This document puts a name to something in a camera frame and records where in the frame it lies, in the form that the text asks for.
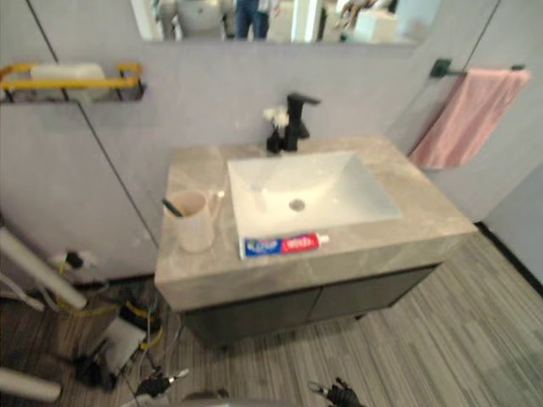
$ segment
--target yellow shelf rail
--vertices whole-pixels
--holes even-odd
[[[141,82],[142,66],[133,62],[121,62],[115,65],[120,73],[119,78],[103,78],[103,79],[73,79],[73,78],[16,78],[6,79],[6,76],[29,72],[37,62],[23,62],[11,64],[0,69],[0,89],[5,91],[8,99],[13,102],[11,97],[12,92],[20,90],[36,90],[36,89],[88,89],[88,88],[108,88],[116,90],[134,88],[139,89],[140,97],[143,95],[143,84]]]

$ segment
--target pink towel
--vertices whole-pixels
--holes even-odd
[[[525,70],[469,70],[410,155],[427,168],[467,163],[483,146],[501,116],[529,79]]]

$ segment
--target gray countertop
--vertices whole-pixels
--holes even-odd
[[[197,309],[439,263],[476,232],[466,216],[384,137],[309,139],[299,142],[295,154],[332,151],[356,151],[395,201],[401,217],[317,230],[330,236],[330,242],[318,250],[241,260],[227,161],[265,157],[264,146],[174,150],[166,197],[198,189],[218,206],[215,241],[200,254],[179,248],[171,219],[163,219],[154,280],[172,308]],[[218,192],[224,192],[222,198]],[[338,261],[343,267],[334,267]]]

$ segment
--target sink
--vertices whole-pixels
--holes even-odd
[[[352,152],[228,161],[238,235],[285,236],[400,216]]]

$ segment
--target cabinet door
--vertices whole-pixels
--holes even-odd
[[[389,307],[436,266],[395,271],[382,276],[325,286],[310,313],[309,321],[363,314],[372,309]]]
[[[206,345],[222,345],[243,337],[303,324],[321,288],[285,293],[187,314],[187,326]]]

